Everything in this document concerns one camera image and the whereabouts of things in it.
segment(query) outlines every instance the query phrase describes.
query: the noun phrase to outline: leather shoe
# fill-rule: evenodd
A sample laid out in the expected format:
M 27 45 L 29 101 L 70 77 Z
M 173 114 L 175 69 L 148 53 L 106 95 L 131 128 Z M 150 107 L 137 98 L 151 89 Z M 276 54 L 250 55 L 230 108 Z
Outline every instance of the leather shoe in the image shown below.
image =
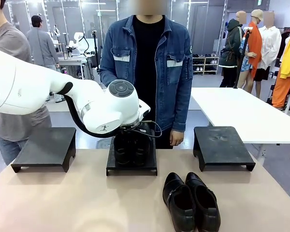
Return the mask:
M 221 221 L 216 196 L 195 173 L 188 173 L 186 185 L 196 204 L 195 222 L 198 231 L 217 232 Z
M 195 203 L 189 187 L 176 173 L 167 176 L 162 195 L 170 211 L 175 231 L 194 232 Z

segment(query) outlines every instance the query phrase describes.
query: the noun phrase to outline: black trousers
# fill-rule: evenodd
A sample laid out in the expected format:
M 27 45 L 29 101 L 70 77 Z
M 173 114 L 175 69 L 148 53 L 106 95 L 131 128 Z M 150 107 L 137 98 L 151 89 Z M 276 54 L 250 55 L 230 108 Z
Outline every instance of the black trousers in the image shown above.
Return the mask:
M 162 132 L 162 136 L 159 138 L 156 138 L 156 149 L 173 149 L 173 146 L 170 145 L 170 129 L 166 129 Z
M 237 75 L 237 68 L 223 68 L 223 80 L 220 88 L 234 87 Z

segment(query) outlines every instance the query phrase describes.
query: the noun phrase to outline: denim jacket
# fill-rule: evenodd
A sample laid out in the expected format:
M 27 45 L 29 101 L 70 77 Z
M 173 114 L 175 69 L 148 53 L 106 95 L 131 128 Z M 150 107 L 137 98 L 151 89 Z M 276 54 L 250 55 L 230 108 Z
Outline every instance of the denim jacket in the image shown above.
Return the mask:
M 156 109 L 151 110 L 156 110 L 156 122 L 162 130 L 184 132 L 193 77 L 190 36 L 184 26 L 164 18 L 155 57 Z M 137 46 L 132 21 L 133 15 L 114 22 L 106 34 L 100 65 L 101 81 L 106 86 L 116 79 L 135 83 Z

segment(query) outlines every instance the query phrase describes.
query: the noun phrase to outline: black cap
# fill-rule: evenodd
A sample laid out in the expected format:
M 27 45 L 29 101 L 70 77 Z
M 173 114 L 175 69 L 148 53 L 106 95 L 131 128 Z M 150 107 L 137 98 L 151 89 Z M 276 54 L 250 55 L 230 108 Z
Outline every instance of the black cap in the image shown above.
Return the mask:
M 40 25 L 40 23 L 42 23 L 43 20 L 38 15 L 34 15 L 31 17 L 31 22 L 32 22 L 32 25 L 34 26 L 34 25 Z

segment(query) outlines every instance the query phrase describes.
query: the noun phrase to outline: hand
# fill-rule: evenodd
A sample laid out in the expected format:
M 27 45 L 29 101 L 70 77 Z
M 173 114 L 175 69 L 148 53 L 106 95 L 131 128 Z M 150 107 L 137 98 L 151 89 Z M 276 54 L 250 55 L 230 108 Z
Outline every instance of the hand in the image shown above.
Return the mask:
M 248 53 L 247 53 L 247 56 L 248 56 L 248 57 L 256 58 L 256 57 L 257 57 L 257 54 L 254 53 L 254 52 L 248 52 Z
M 184 133 L 183 132 L 177 132 L 172 130 L 170 134 L 170 145 L 171 146 L 178 146 L 180 145 L 184 140 Z

